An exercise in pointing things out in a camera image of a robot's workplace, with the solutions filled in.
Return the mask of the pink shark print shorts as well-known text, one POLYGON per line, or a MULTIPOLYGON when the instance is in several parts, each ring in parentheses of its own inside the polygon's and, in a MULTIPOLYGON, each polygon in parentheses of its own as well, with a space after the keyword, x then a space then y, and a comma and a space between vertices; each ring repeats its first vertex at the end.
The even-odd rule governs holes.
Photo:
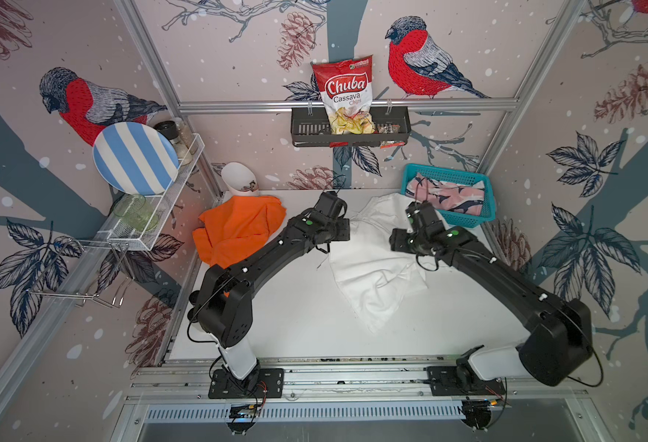
POLYGON ((479 217, 485 201, 485 184, 458 184, 423 177, 418 173, 410 180, 404 194, 418 202, 429 202, 435 209, 479 217))

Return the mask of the white cloth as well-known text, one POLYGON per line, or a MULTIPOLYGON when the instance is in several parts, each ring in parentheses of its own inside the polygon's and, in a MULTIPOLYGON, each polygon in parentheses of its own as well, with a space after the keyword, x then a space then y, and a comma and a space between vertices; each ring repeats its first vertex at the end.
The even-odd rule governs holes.
POLYGON ((329 262, 340 292, 369 333, 380 332, 409 297, 427 290, 423 270, 411 254, 393 252, 389 237, 410 226, 399 193, 373 197, 350 223, 348 241, 331 246, 329 262))

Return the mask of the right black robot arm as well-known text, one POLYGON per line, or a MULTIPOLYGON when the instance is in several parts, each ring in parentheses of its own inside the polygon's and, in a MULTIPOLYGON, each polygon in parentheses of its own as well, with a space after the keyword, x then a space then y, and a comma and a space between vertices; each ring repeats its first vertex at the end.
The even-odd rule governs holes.
POLYGON ((462 227, 448 228, 428 202, 406 209, 410 228, 396 228, 391 250, 434 258, 486 289, 528 331, 526 340, 503 347, 479 346, 460 359, 458 376, 477 379, 532 378, 556 387, 594 355, 591 312, 579 299, 566 302, 533 285, 499 260, 462 227))

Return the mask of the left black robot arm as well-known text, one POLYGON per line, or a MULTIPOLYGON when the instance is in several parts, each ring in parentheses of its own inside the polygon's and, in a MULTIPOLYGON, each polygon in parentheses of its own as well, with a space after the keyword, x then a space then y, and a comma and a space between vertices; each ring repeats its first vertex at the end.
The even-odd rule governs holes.
POLYGON ((213 336, 226 374, 241 389, 255 388, 260 370, 248 342, 253 298, 292 261, 311 250, 328 253, 331 243, 348 241, 347 209, 335 191, 322 193, 314 206, 291 217, 277 237, 250 257, 227 268, 210 267, 200 290, 189 296, 189 324, 213 336))

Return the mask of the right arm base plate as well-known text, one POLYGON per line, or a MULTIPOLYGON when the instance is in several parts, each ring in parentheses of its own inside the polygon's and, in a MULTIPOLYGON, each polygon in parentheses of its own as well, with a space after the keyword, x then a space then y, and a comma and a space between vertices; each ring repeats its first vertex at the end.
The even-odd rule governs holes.
POLYGON ((504 397, 502 381, 478 378, 467 366, 429 366, 425 368, 433 396, 504 397))

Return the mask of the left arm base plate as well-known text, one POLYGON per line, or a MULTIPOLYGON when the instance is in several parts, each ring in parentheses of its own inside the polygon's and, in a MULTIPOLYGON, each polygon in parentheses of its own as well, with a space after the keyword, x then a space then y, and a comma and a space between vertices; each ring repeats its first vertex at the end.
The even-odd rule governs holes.
POLYGON ((245 379, 237 379, 227 368, 211 375, 208 398, 220 399, 279 399, 283 395, 282 368, 256 368, 245 379))

